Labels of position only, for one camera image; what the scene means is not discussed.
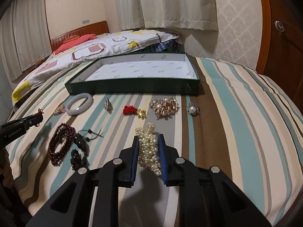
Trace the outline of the left hand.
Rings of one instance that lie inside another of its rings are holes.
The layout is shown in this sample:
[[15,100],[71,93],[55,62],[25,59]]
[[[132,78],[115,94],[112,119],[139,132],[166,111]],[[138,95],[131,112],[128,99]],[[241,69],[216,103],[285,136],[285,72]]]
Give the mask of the left hand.
[[9,154],[5,148],[1,149],[1,175],[3,176],[2,183],[7,188],[14,186],[14,178],[9,161]]

